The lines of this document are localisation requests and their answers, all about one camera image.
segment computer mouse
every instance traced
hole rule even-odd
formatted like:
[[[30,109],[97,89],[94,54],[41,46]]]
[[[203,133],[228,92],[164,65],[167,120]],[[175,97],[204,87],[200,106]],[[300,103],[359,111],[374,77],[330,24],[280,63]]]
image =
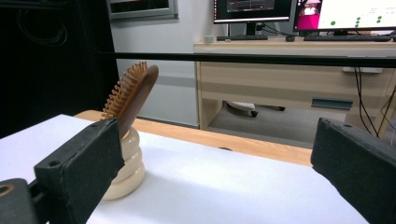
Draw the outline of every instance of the computer mouse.
[[[287,35],[285,36],[286,42],[293,42],[295,39],[295,35]]]

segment hairbrush bristle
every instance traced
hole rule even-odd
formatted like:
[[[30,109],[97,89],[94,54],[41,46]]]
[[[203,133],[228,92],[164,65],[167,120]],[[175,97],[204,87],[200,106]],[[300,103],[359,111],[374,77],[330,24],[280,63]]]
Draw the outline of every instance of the hairbrush bristle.
[[[103,112],[105,112],[102,116],[103,119],[115,118],[120,114],[134,85],[147,69],[147,63],[142,62],[132,65],[123,73],[117,85],[114,86],[114,90],[108,95],[107,103],[103,108]]]

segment wooden hairbrush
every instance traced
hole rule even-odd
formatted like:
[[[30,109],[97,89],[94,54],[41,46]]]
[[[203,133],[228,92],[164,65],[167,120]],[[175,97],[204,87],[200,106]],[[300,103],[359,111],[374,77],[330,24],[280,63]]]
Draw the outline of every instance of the wooden hairbrush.
[[[158,78],[158,66],[148,68],[147,63],[129,67],[109,95],[103,111],[103,119],[119,119],[120,137],[131,128]]]

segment keyboard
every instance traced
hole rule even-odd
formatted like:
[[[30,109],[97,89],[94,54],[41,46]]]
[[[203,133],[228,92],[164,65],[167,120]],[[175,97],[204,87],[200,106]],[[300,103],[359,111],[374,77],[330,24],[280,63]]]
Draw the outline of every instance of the keyboard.
[[[387,42],[391,38],[385,35],[308,35],[304,41],[375,41]]]
[[[267,40],[267,35],[232,35],[218,36],[218,41],[222,40]]]

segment computer monitor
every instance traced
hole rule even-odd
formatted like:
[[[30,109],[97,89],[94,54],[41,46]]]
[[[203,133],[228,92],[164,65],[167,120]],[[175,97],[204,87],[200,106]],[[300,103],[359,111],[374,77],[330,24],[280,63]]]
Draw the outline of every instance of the computer monitor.
[[[396,0],[297,0],[294,32],[396,29]]]
[[[255,35],[256,22],[289,21],[291,0],[214,0],[214,23],[246,23]]]

